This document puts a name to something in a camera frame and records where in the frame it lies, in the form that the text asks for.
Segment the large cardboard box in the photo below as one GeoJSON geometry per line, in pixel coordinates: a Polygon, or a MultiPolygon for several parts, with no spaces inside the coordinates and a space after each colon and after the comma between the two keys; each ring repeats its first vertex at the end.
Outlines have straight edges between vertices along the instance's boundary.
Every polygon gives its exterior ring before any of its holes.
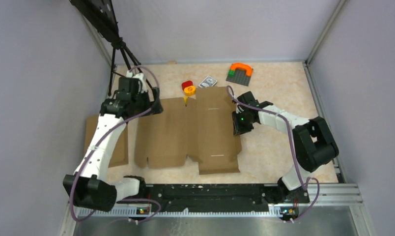
{"type": "Polygon", "coordinates": [[[162,99],[163,112],[138,119],[134,162],[140,168],[197,162],[200,175],[238,173],[241,139],[233,134],[236,105],[226,87],[198,88],[195,98],[162,99]]]}

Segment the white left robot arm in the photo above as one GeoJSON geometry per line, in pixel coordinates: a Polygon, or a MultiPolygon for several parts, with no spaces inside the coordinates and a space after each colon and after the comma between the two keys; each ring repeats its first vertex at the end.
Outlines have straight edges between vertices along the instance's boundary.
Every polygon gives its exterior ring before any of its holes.
{"type": "Polygon", "coordinates": [[[119,182],[107,183],[106,177],[117,141],[128,122],[163,111],[159,95],[159,87],[150,88],[143,73],[127,72],[119,78],[118,89],[101,104],[84,158],[74,173],[63,179],[63,187],[74,206],[107,212],[126,197],[134,203],[146,199],[142,178],[124,177],[119,182]]]}

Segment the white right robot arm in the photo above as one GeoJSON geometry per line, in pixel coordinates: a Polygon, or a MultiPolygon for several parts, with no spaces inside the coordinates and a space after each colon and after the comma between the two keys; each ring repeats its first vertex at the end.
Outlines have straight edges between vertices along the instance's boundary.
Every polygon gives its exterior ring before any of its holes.
{"type": "Polygon", "coordinates": [[[250,91],[236,96],[231,86],[226,89],[236,104],[236,110],[232,112],[235,136],[251,132],[254,123],[270,126],[288,136],[293,166],[278,181],[277,196],[282,202],[295,199],[298,188],[307,188],[312,173],[339,155],[339,148],[324,118],[300,117],[271,102],[259,102],[250,91]]]}

